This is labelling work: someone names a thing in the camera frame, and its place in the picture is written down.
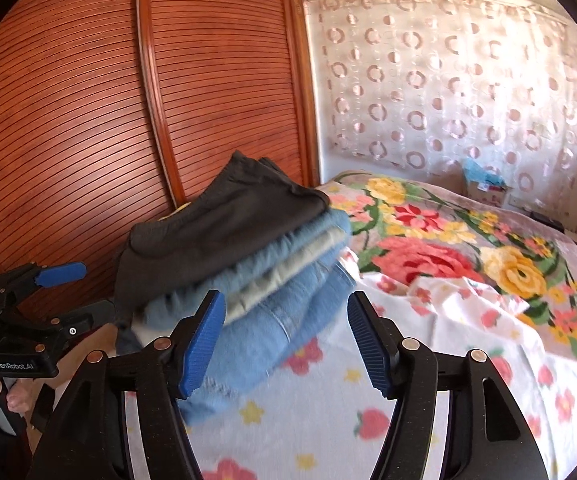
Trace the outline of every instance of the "wooden trim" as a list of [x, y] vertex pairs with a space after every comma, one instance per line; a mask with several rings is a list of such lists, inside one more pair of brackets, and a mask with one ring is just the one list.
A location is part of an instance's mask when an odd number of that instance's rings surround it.
[[315, 111], [315, 93], [313, 92], [313, 72], [311, 70], [311, 53], [308, 46], [306, 16], [303, 0], [291, 0], [297, 44], [297, 62], [299, 64], [300, 85], [302, 88], [304, 126], [308, 150], [308, 168], [311, 185], [319, 186], [319, 142], [317, 140], [317, 119]]
[[304, 186], [312, 187], [316, 184], [316, 181], [313, 180], [313, 172], [311, 170], [312, 155], [309, 153], [303, 99], [303, 83], [300, 76], [299, 48], [297, 46], [295, 17], [291, 0], [282, 0], [282, 7], [284, 9], [284, 19], [286, 20], [286, 41], [288, 42], [293, 97], [295, 99], [295, 113], [297, 115], [297, 137], [299, 139], [299, 155], [302, 166], [302, 183]]
[[157, 72], [151, 0], [136, 0], [136, 13], [140, 71], [142, 73], [146, 102], [148, 103], [151, 127], [169, 194], [174, 207], [178, 208], [186, 202], [186, 195], [172, 149], [171, 131], [166, 120], [162, 90]]

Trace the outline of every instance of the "metal screw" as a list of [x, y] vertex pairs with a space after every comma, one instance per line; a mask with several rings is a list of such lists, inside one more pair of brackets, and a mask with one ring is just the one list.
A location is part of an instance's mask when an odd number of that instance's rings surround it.
[[158, 337], [153, 342], [153, 347], [156, 350], [166, 350], [167, 348], [171, 347], [171, 340], [168, 339], [167, 337]]
[[104, 359], [104, 354], [101, 350], [93, 350], [86, 356], [89, 363], [99, 363], [102, 359]]
[[404, 341], [401, 342], [401, 345], [406, 348], [407, 350], [415, 351], [419, 350], [419, 341], [412, 337], [407, 337]]
[[478, 363], [483, 363], [488, 359], [486, 352], [477, 348], [471, 352], [471, 357], [473, 358], [473, 361], [477, 361]]

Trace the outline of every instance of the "strawberry print sheet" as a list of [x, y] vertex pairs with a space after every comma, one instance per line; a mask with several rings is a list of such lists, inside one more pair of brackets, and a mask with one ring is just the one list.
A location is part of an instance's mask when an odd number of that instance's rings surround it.
[[[322, 189], [353, 221], [341, 260], [379, 316], [429, 348], [487, 352], [552, 479], [577, 464], [577, 247], [519, 214], [368, 173]], [[448, 396], [437, 396], [425, 480], [439, 478]], [[187, 428], [206, 480], [370, 478], [396, 401], [372, 388], [345, 309], [236, 410]], [[134, 394], [135, 478], [146, 480]]]

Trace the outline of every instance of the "folded dark garment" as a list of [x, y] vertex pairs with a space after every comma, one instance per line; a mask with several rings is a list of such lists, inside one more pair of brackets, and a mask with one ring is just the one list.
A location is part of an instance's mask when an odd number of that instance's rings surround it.
[[324, 193], [296, 184], [269, 159], [233, 153], [190, 205], [131, 229], [115, 282], [118, 321], [233, 265], [328, 206]]

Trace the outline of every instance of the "blue gripper pad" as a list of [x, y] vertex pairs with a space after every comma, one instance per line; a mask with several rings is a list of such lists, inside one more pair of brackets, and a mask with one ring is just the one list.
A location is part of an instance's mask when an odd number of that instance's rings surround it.
[[72, 262], [55, 267], [47, 267], [35, 277], [39, 286], [57, 286], [76, 282], [86, 276], [86, 266], [81, 262]]
[[[364, 308], [364, 302], [375, 317], [372, 321]], [[348, 297], [348, 322], [373, 387], [387, 397], [393, 386], [390, 375], [391, 358], [373, 325], [374, 322], [380, 322], [379, 317], [363, 292], [354, 292]]]
[[201, 386], [206, 368], [215, 350], [217, 338], [226, 319], [226, 300], [217, 290], [210, 290], [195, 316], [202, 316], [200, 325], [193, 335], [184, 354], [184, 366], [180, 380], [180, 393], [189, 397]]

